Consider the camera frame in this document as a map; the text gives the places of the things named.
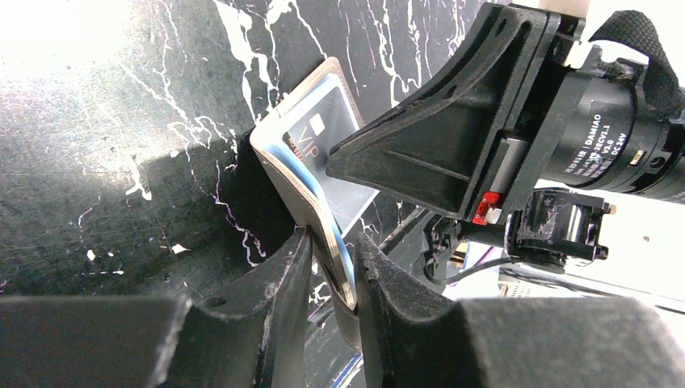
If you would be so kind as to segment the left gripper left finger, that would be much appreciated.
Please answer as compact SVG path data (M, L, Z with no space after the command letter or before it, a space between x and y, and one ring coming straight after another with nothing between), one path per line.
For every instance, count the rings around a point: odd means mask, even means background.
M311 231L194 303L177 297L4 297L4 387L302 387Z

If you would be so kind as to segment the silver metal card holder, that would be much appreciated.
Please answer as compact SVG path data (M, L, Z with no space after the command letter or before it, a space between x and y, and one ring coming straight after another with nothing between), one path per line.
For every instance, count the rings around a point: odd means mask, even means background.
M330 78L342 84L361 129L364 121L343 68L336 57L329 57L256 124L249 142L296 224L311 229L314 257L331 288L340 333L354 349L359 350L361 339L356 312L354 245L345 239L350 232L341 235L320 184L282 138L288 128L284 115L317 85Z

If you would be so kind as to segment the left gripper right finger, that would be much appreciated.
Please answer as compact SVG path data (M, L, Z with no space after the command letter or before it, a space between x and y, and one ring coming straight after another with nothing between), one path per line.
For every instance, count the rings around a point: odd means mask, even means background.
M369 387L681 387L684 351L626 297L452 301L365 234L355 247Z

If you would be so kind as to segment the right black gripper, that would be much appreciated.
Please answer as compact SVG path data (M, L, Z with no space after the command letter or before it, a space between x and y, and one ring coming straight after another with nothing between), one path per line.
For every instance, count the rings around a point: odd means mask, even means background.
M683 202L684 92L642 13L617 11L582 40L581 18L550 12L550 48L507 130L514 174L499 218L456 220L506 263L562 272L609 253L599 242L609 204L587 190Z

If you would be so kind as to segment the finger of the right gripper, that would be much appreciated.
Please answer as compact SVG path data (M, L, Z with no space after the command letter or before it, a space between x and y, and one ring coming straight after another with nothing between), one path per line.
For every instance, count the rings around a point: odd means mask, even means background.
M334 146L326 174L451 218L495 221L514 174L513 108L467 96L395 111Z
M418 91L367 132L497 132L531 95L552 42L550 11L487 3L465 40Z

